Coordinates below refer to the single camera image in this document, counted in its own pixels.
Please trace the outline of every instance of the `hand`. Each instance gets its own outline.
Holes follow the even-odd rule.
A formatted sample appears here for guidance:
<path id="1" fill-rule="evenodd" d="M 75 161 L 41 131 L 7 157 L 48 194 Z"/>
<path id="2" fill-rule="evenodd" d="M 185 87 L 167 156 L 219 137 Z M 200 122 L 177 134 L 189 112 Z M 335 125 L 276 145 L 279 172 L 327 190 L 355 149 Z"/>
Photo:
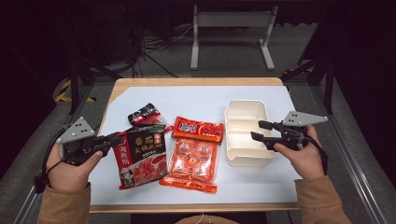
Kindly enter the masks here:
<path id="1" fill-rule="evenodd" d="M 306 130 L 307 134 L 317 141 L 321 147 L 315 127 L 309 124 L 306 126 Z M 299 151 L 294 151 L 279 143 L 274 144 L 274 149 L 290 160 L 291 165 L 294 167 L 297 174 L 299 174 L 303 179 L 325 176 L 319 151 L 311 143 L 308 143 L 303 150 Z"/>
<path id="2" fill-rule="evenodd" d="M 80 191 L 87 188 L 88 177 L 102 156 L 103 152 L 97 151 L 80 166 L 65 162 L 59 163 L 49 172 L 50 187 L 67 191 Z M 59 145 L 54 144 L 47 161 L 47 171 L 60 160 Z"/>

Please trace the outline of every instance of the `brown jacket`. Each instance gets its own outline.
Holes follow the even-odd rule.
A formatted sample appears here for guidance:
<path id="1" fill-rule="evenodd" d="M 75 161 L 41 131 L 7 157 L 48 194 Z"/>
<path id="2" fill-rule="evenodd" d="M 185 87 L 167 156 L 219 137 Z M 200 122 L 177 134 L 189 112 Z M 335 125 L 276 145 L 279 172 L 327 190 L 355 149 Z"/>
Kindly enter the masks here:
<path id="1" fill-rule="evenodd" d="M 325 176 L 296 180 L 297 198 L 303 213 L 302 223 L 350 223 L 332 181 Z M 80 192 L 66 192 L 46 187 L 37 223 L 88 223 L 91 187 Z M 236 224 L 222 217 L 196 216 L 181 219 L 177 224 Z"/>

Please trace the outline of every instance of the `dark background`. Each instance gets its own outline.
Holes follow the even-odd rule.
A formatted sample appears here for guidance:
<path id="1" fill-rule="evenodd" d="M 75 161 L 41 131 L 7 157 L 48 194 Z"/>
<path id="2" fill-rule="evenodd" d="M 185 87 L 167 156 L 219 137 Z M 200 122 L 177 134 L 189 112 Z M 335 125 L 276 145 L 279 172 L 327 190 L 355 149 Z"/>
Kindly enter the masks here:
<path id="1" fill-rule="evenodd" d="M 138 57 L 142 29 L 149 28 L 165 39 L 170 38 L 176 26 L 191 23 L 192 15 L 192 7 L 188 6 L 80 4 L 56 9 L 59 10 L 56 14 L 67 23 L 69 36 L 64 38 L 72 40 L 70 43 L 78 49 L 78 54 L 101 65 L 129 62 Z M 394 186 L 395 9 L 386 1 L 364 2 L 358 7 L 344 9 L 351 11 L 339 14 L 343 17 L 355 15 L 356 11 L 370 15 L 359 18 L 352 25 L 346 18 L 332 15 L 333 22 L 323 24 L 323 31 L 311 40 L 303 58 L 312 59 L 321 53 L 337 27 L 349 29 L 350 34 L 334 58 L 335 76 L 367 143 Z M 73 59 L 73 52 L 60 41 L 56 21 L 48 21 L 44 10 L 37 1 L 0 3 L 3 114 L 0 135 L 4 143 L 1 176 L 55 107 L 53 91 L 67 76 Z M 319 22 L 323 11 L 324 7 L 280 7 L 276 25 Z"/>

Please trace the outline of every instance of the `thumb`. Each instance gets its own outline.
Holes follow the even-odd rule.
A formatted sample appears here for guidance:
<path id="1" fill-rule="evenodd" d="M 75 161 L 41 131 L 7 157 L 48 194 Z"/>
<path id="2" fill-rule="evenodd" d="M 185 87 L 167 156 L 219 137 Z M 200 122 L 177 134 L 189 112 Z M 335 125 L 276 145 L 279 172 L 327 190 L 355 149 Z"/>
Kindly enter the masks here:
<path id="1" fill-rule="evenodd" d="M 79 168 L 84 170 L 88 175 L 91 173 L 93 168 L 99 163 L 99 161 L 102 159 L 103 152 L 102 151 L 97 151 L 93 155 L 90 156 L 89 159 L 87 159 L 84 163 L 82 163 Z"/>
<path id="2" fill-rule="evenodd" d="M 282 144 L 279 143 L 275 143 L 274 144 L 274 149 L 276 151 L 278 151 L 280 154 L 282 154 L 284 157 L 286 157 L 287 159 L 289 159 L 291 161 L 291 158 L 293 157 L 293 153 L 294 151 L 291 150 L 288 147 L 283 146 Z"/>

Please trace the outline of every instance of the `person's left hand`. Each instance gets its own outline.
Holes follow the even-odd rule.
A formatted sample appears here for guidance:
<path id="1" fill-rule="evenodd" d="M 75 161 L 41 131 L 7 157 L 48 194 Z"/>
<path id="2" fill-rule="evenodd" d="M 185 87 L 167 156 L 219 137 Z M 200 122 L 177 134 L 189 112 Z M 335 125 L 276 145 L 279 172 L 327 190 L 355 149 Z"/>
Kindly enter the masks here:
<path id="1" fill-rule="evenodd" d="M 59 163 L 49 172 L 49 186 L 52 189 L 67 191 L 80 191 L 87 188 L 88 177 L 102 156 L 103 152 L 97 151 L 80 166 L 65 162 Z M 54 144 L 47 161 L 47 171 L 60 160 L 59 145 Z"/>

